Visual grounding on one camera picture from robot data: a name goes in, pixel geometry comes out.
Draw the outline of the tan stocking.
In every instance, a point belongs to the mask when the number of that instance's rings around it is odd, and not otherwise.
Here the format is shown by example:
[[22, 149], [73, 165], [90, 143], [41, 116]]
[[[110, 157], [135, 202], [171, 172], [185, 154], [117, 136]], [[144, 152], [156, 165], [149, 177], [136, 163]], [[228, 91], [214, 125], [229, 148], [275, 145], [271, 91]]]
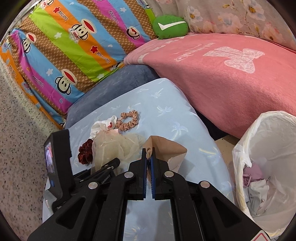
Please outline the tan stocking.
[[150, 136], [142, 147], [145, 148], [148, 159], [152, 156], [152, 149], [154, 149], [156, 158], [166, 161], [169, 169], [174, 172], [178, 172], [187, 154], [184, 146], [160, 136]]

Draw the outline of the beige tulle mesh fabric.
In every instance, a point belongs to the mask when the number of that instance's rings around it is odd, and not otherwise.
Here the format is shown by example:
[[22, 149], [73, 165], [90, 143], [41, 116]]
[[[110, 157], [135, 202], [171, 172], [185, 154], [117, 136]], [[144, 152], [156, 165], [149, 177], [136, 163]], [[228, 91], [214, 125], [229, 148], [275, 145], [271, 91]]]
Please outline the beige tulle mesh fabric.
[[109, 161], [118, 158], [116, 174], [128, 169], [131, 162], [140, 158], [145, 138], [137, 133], [121, 134], [117, 129], [101, 131], [93, 139], [92, 170], [98, 171]]

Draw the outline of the pink dotted scrunchie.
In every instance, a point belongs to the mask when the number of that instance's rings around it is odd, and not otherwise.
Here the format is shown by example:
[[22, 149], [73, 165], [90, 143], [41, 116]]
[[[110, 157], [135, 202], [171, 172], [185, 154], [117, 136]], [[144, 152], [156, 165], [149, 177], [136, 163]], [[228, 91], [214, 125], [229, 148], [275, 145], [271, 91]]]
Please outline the pink dotted scrunchie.
[[120, 118], [116, 121], [115, 128], [120, 132], [126, 132], [138, 125], [138, 112], [131, 110], [128, 113], [121, 113]]

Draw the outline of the white plastic trash bag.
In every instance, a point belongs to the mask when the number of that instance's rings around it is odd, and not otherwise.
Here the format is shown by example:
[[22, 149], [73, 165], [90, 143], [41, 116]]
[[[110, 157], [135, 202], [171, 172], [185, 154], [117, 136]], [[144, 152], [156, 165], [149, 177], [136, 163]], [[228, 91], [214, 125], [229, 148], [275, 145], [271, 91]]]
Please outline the white plastic trash bag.
[[[233, 151], [240, 210], [271, 240], [289, 240], [295, 230], [295, 116], [268, 111], [247, 129]], [[267, 186], [243, 187], [243, 169], [260, 166]]]

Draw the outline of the dark red scrunchie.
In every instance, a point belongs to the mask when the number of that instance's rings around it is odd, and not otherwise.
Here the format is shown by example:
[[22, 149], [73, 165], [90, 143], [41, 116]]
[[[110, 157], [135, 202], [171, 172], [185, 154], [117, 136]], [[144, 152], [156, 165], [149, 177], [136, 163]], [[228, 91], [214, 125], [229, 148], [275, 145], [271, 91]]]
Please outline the dark red scrunchie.
[[92, 152], [92, 139], [88, 139], [82, 146], [79, 147], [78, 161], [83, 165], [92, 163], [93, 152]]

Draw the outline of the white knit sock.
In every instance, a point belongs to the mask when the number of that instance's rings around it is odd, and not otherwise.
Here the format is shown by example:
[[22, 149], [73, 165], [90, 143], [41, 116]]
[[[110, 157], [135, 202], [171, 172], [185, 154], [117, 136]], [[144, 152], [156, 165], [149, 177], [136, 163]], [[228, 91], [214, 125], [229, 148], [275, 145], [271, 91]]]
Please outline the white knit sock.
[[107, 120], [99, 120], [96, 121], [91, 129], [90, 129], [90, 139], [94, 139], [96, 135], [101, 131], [109, 131], [115, 128], [117, 122], [117, 117], [113, 115], [112, 117], [108, 118]]

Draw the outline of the light blue palm sheet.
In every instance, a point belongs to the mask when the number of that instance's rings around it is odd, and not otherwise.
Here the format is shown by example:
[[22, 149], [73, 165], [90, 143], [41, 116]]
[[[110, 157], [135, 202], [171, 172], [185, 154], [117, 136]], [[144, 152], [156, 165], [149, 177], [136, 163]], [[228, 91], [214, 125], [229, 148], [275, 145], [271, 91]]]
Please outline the light blue palm sheet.
[[[160, 136], [187, 149], [179, 173], [188, 181], [206, 180], [229, 200], [234, 200], [233, 181], [214, 138], [185, 95], [170, 80], [156, 79], [94, 110], [70, 128], [73, 173], [85, 169], [78, 149], [89, 138], [96, 121], [136, 110], [138, 125], [132, 129], [144, 138]], [[174, 240], [170, 202], [155, 201], [151, 191], [143, 201], [127, 205], [124, 240]]]

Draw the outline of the blue grey cushion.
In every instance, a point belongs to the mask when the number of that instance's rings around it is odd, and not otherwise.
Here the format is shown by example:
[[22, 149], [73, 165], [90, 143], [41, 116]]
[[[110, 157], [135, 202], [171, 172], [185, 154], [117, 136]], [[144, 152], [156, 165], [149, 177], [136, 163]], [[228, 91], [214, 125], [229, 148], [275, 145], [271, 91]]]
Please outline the blue grey cushion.
[[88, 114], [111, 100], [148, 82], [159, 75], [147, 65], [127, 65], [102, 80], [70, 106], [65, 128], [70, 128]]

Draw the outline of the pink blanket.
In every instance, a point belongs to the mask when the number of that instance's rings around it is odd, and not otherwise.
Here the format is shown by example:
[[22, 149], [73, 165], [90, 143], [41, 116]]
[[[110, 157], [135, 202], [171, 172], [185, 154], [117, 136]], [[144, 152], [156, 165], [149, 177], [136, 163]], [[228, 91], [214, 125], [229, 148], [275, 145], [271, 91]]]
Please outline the pink blanket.
[[264, 112], [295, 114], [295, 51], [256, 37], [191, 34], [152, 40], [130, 52], [172, 81], [190, 104], [237, 138]]

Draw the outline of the colourful striped monkey quilt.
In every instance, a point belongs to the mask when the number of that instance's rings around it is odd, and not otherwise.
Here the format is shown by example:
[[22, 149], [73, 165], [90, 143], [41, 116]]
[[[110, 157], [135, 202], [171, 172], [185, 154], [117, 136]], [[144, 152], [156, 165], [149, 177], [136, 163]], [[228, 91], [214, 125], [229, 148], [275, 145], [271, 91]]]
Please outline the colourful striped monkey quilt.
[[1, 1], [16, 10], [1, 58], [27, 97], [63, 128], [69, 108], [156, 38], [147, 1]]

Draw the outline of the green checkmark cushion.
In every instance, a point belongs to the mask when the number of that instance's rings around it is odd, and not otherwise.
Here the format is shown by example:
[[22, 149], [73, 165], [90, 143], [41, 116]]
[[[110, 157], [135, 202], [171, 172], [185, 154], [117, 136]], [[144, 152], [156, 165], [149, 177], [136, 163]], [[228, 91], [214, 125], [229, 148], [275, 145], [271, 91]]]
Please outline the green checkmark cushion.
[[183, 37], [189, 32], [187, 22], [178, 16], [172, 15], [156, 17], [152, 23], [152, 28], [159, 39]]

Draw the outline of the floral grey bedsheet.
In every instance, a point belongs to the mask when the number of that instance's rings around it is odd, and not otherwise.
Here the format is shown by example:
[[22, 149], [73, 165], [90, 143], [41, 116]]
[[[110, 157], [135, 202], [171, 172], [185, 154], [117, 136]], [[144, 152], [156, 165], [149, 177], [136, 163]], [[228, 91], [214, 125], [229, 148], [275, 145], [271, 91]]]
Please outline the floral grey bedsheet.
[[292, 29], [268, 1], [155, 0], [147, 3], [155, 16], [183, 18], [191, 32], [249, 35], [295, 50]]

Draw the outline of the purple drawstring garment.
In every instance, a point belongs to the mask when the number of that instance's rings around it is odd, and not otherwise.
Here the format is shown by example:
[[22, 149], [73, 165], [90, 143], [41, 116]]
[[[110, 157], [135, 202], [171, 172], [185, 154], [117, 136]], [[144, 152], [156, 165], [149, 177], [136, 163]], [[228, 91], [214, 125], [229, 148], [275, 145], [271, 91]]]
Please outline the purple drawstring garment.
[[267, 186], [267, 181], [264, 178], [264, 174], [260, 169], [260, 166], [256, 163], [252, 163], [251, 167], [246, 166], [243, 169], [243, 187], [247, 188], [259, 188]]

